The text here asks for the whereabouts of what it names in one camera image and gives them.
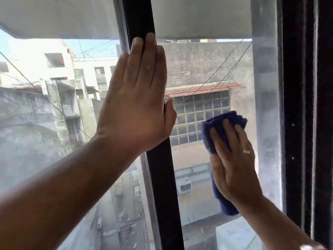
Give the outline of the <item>black window mullion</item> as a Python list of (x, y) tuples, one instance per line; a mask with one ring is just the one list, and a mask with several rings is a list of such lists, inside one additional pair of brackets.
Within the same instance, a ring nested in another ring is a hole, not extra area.
[[(122, 52), (155, 33), (151, 0), (113, 0)], [(169, 137), (140, 155), (156, 250), (185, 250)]]

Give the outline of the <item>grey brick building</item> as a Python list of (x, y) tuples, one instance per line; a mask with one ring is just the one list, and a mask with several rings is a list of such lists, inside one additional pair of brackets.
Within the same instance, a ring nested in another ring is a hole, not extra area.
[[(245, 131), (257, 154), (255, 89), (252, 42), (249, 39), (158, 40), (166, 53), (168, 81), (166, 88), (233, 81), (241, 88), (229, 90), (230, 111), (247, 119)], [(223, 217), (211, 184), (210, 156), (203, 140), (172, 147), (174, 176), (188, 178), (192, 190), (177, 191), (182, 227)]]

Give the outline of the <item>person's right forearm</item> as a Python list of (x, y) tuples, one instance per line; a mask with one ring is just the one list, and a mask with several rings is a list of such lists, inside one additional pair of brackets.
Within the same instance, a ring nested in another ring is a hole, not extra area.
[(234, 200), (233, 204), (267, 250), (327, 250), (262, 195), (254, 199)]

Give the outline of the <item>person's left hand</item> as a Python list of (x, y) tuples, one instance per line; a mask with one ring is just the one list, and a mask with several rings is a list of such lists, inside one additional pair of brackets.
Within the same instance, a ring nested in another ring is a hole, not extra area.
[(95, 137), (110, 158), (137, 157), (164, 138), (164, 96), (167, 64), (164, 48), (157, 45), (155, 71), (150, 87), (144, 87), (146, 39), (132, 41), (124, 82), (107, 92)]

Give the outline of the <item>grey weathered concrete building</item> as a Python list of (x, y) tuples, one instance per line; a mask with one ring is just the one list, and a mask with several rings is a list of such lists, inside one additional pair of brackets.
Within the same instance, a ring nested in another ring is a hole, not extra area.
[(103, 102), (79, 80), (0, 87), (0, 193), (81, 148)]

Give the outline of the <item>white air conditioner unit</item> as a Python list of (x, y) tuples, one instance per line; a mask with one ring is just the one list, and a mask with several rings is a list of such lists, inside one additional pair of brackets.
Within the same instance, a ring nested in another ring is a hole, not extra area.
[(177, 179), (177, 191), (183, 194), (192, 190), (192, 182), (188, 178)]

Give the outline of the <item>red tiled awning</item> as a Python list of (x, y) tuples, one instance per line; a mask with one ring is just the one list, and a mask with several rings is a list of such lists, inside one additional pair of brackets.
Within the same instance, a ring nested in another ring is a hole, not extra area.
[(206, 83), (202, 85), (167, 88), (165, 91), (165, 97), (171, 98), (171, 97), (181, 97), (181, 96), (192, 96), (192, 95), (206, 94), (206, 93), (232, 90), (238, 88), (241, 88), (241, 84), (237, 82), (221, 81), (216, 83)]

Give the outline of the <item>grey concrete pillar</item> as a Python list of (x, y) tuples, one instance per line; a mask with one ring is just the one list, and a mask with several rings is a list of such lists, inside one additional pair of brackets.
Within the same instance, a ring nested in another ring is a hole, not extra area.
[(250, 0), (259, 179), (283, 210), (277, 1)]

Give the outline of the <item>person's right hand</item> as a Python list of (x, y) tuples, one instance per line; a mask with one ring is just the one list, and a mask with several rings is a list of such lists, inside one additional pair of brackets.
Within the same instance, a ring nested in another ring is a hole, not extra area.
[(210, 154), (212, 173), (217, 188), (232, 204), (234, 200), (244, 200), (263, 196), (255, 171), (255, 153), (246, 132), (235, 125), (240, 142), (240, 152), (230, 151), (214, 128), (210, 136), (217, 154)]

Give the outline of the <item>black window side frame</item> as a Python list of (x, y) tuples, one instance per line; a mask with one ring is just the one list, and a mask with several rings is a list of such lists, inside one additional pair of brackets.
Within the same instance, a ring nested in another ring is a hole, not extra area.
[(287, 216), (333, 250), (333, 0), (279, 0)]

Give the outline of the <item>white multi-storey building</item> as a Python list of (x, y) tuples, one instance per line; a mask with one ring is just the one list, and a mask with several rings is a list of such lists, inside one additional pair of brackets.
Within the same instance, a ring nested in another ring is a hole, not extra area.
[(103, 100), (122, 50), (119, 40), (15, 39), (0, 37), (0, 86), (81, 80)]

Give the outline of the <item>person's left forearm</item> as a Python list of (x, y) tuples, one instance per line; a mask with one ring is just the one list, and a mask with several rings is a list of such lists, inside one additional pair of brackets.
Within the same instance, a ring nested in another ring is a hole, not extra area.
[(0, 193), (0, 250), (57, 250), (140, 153), (98, 136)]

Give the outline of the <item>large gridded factory window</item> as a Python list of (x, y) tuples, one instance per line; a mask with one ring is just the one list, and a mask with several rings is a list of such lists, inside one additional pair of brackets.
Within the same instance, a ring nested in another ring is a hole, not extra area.
[(229, 90), (174, 98), (177, 119), (170, 135), (172, 147), (202, 140), (202, 123), (229, 112)]

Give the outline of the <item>white concrete overhang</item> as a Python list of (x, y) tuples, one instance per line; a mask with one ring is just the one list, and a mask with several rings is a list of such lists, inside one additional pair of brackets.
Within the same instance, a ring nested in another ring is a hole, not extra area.
[[(151, 0), (159, 39), (249, 39), (250, 0)], [(19, 39), (118, 40), (113, 0), (0, 0), (0, 29)]]

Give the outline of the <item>blue microfiber cloth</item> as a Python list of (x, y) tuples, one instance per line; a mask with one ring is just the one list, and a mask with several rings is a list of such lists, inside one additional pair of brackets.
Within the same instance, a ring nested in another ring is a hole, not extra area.
[[(247, 125), (247, 119), (242, 115), (238, 115), (236, 111), (229, 111), (226, 113), (222, 113), (218, 116), (215, 116), (209, 120), (202, 122), (202, 140), (205, 145), (206, 150), (210, 154), (217, 154), (216, 148), (214, 146), (214, 142), (210, 136), (210, 129), (214, 128), (220, 139), (225, 143), (226, 147), (231, 151), (228, 138), (226, 132), (223, 127), (223, 120), (228, 119), (230, 124), (234, 127), (235, 125), (240, 125), (242, 129), (245, 129)], [(212, 190), (215, 198), (218, 200), (220, 204), (220, 208), (223, 214), (228, 216), (235, 216), (239, 214), (239, 211), (235, 208), (235, 206), (219, 191), (214, 181), (213, 173), (211, 172), (211, 184)]]

